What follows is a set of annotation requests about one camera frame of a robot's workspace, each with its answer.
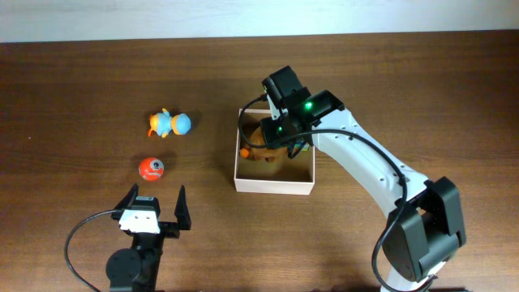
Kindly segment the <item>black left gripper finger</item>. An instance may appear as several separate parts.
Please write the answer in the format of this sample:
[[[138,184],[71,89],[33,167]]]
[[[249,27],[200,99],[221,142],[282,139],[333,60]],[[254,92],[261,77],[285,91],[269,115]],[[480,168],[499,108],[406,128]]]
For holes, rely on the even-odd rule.
[[[177,218],[177,225],[179,230],[191,229],[191,215],[187,206],[186,189],[181,185],[178,200],[175,206],[174,215]]]
[[[139,193],[139,185],[135,183],[128,193],[116,204],[115,210],[124,210],[132,206],[135,197]]]

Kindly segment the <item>brown plush toy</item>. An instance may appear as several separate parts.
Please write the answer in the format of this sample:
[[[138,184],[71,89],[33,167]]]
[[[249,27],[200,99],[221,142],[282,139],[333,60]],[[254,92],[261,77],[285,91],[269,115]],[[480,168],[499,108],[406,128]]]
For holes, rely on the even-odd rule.
[[[257,127],[248,137],[248,140],[253,144],[263,145],[265,144],[264,135],[261,127]],[[275,162],[278,158],[286,156],[288,154],[287,147],[281,147],[276,149],[268,148],[253,148],[249,144],[244,144],[239,150],[241,157],[255,160],[255,161],[266,161],[269,163]]]

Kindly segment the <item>pink cardboard box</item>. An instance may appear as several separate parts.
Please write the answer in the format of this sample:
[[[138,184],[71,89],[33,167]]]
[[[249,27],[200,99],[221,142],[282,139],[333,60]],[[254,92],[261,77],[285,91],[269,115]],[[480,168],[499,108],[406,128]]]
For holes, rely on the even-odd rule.
[[[234,158],[234,185],[237,192],[309,195],[315,185],[315,149],[305,146],[294,158],[287,156],[275,162],[245,158],[245,148],[237,131]]]

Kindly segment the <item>colourful puzzle cube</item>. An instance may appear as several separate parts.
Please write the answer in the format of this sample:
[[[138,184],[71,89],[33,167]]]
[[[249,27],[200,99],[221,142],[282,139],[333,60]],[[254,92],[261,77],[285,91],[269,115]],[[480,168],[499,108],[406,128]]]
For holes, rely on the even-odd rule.
[[[289,142],[287,145],[287,157],[294,159],[300,152],[306,152],[309,148],[309,143],[304,140]]]

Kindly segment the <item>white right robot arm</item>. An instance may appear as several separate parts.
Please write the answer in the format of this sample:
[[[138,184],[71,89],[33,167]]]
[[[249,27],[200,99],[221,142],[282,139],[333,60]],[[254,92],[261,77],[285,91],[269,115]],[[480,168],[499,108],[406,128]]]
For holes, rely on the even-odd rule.
[[[264,94],[272,115],[261,121],[264,139],[253,149],[273,150],[303,140],[340,164],[386,217],[371,255],[382,291],[428,291],[436,274],[465,245],[460,192],[448,178],[431,181],[401,162],[357,123],[330,91],[305,88],[288,96]]]

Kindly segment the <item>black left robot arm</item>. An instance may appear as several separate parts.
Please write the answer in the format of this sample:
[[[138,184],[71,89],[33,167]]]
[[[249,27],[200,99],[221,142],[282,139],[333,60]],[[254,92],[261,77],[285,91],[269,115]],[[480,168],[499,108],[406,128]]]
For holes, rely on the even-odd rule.
[[[134,185],[114,208],[112,219],[119,229],[132,237],[129,248],[123,248],[108,259],[105,273],[111,291],[156,290],[163,244],[167,238],[177,239],[182,230],[191,228],[185,187],[180,187],[174,210],[175,221],[160,221],[158,198],[142,196]]]

